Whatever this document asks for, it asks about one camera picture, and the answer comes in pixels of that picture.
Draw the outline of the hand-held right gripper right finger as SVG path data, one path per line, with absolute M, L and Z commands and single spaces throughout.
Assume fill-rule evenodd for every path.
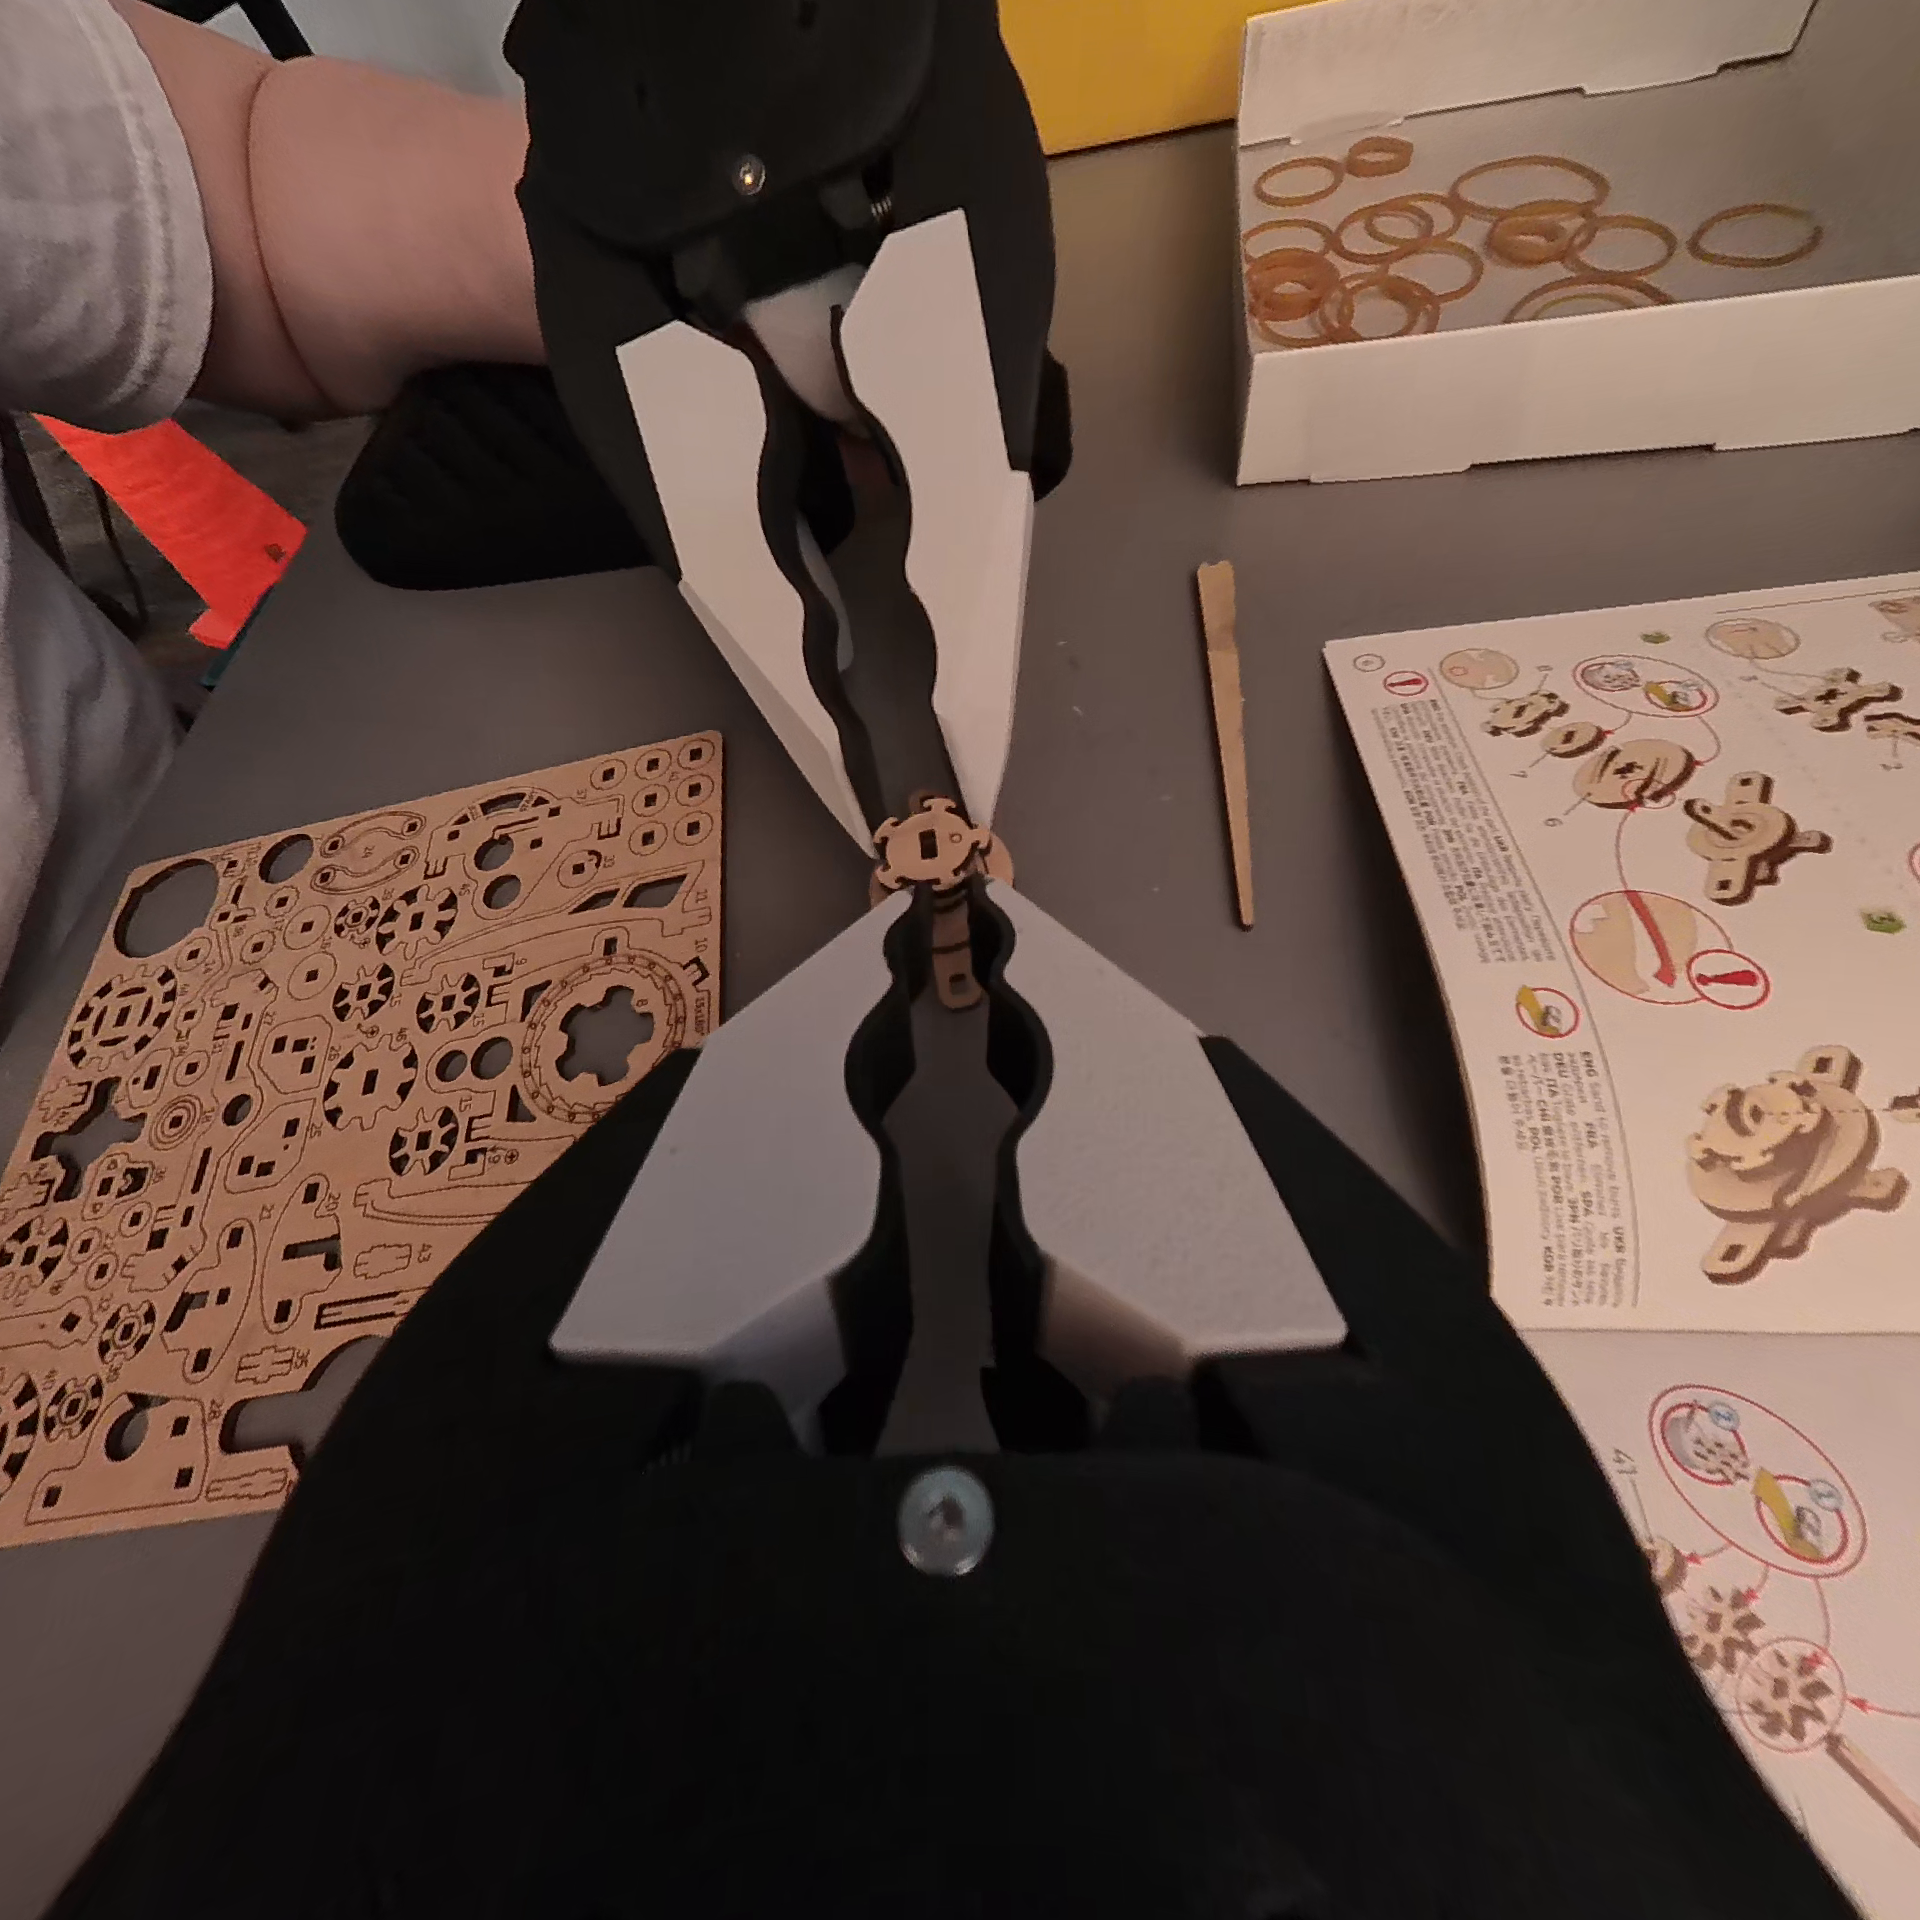
M 1070 1451 L 1138 1377 L 1348 1334 L 1203 1033 L 1001 880 L 977 893 L 997 1151 L 992 1361 L 1011 1451 Z

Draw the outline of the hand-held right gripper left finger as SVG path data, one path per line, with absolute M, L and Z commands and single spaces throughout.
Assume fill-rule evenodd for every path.
M 922 935 L 892 895 L 709 1038 L 555 1356 L 769 1384 L 806 1441 L 875 1449 L 912 1327 L 885 1116 L 914 1070 Z

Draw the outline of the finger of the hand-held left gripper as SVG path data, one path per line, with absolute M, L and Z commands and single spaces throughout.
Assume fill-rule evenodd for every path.
M 750 352 L 684 319 L 614 352 L 678 590 L 787 756 L 860 845 L 877 796 L 873 747 L 848 703 L 846 600 L 806 527 L 801 432 Z
M 834 348 L 904 473 L 904 573 L 932 635 L 931 705 L 961 801 L 990 827 L 1014 729 L 1036 497 L 1005 447 L 963 211 L 881 241 Z

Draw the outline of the wooden model hub assembly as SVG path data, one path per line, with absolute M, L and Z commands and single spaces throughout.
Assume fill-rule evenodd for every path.
M 974 1009 L 986 997 L 974 959 L 974 903 L 974 876 L 949 887 L 917 889 L 925 920 L 928 981 L 941 1007 L 958 1015 Z

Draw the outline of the small wooden gear wheel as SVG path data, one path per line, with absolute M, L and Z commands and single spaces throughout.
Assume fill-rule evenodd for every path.
M 986 825 L 944 796 L 918 793 L 909 811 L 885 821 L 875 833 L 875 868 L 870 903 L 890 893 L 925 885 L 940 895 L 958 889 L 969 876 L 1012 881 L 1012 854 Z

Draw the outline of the person's left forearm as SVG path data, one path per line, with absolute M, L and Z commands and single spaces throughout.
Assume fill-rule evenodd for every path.
M 192 392 L 365 415 L 416 373 L 540 365 L 524 109 L 329 57 L 275 61 L 117 5 L 181 125 L 210 248 Z

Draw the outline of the laser-cut wooden parts sheet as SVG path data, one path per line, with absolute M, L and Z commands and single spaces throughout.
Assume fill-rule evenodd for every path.
M 133 873 L 10 1159 L 4 1548 L 269 1512 L 241 1405 L 393 1333 L 723 999 L 724 743 L 688 734 Z

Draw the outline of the black textured pad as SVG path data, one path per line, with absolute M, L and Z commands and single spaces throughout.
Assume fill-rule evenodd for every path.
M 352 462 L 334 523 L 365 575 L 412 592 L 653 564 L 544 365 L 412 374 Z

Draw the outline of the yellow plastic bin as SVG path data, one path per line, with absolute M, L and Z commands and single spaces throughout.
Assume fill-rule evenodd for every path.
M 998 1 L 1046 155 L 1229 123 L 1244 24 L 1290 1 Z

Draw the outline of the pile of rubber bands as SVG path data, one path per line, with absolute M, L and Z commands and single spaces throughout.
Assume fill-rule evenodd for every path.
M 1245 319 L 1257 345 L 1280 350 L 1776 291 L 1833 229 L 1780 199 L 1657 200 L 1555 150 L 1453 166 L 1436 144 L 1393 132 L 1253 159 L 1245 215 Z

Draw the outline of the thin wooden stick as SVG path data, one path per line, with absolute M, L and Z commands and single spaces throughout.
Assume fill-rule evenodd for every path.
M 1241 928 L 1253 928 L 1257 923 L 1257 904 L 1235 566 L 1226 560 L 1203 564 L 1196 571 L 1196 597 L 1203 619 L 1206 691 L 1216 734 L 1216 765 L 1229 839 L 1236 917 Z

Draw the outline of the printed instruction sheet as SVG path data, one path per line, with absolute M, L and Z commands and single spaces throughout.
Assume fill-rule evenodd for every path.
M 1521 1327 L 1917 1325 L 1915 573 L 1325 648 Z
M 1529 1343 L 1745 1756 L 1864 1915 L 1917 1915 L 1915 1334 Z

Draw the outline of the orange sheet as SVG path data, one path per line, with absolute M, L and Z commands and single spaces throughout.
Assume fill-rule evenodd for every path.
M 305 543 L 305 523 L 178 421 L 122 435 L 37 422 L 202 599 L 195 637 L 230 648 Z

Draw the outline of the white cardboard box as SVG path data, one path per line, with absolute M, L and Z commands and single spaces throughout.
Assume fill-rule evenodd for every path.
M 1915 429 L 1915 5 L 1306 5 L 1238 60 L 1244 484 Z

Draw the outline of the person's light shirt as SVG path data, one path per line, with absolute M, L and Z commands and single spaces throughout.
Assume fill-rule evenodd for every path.
M 178 121 L 110 5 L 4 5 L 2 401 L 126 432 L 177 412 L 210 259 Z M 4 507 L 2 964 L 62 937 L 177 749 L 147 663 Z

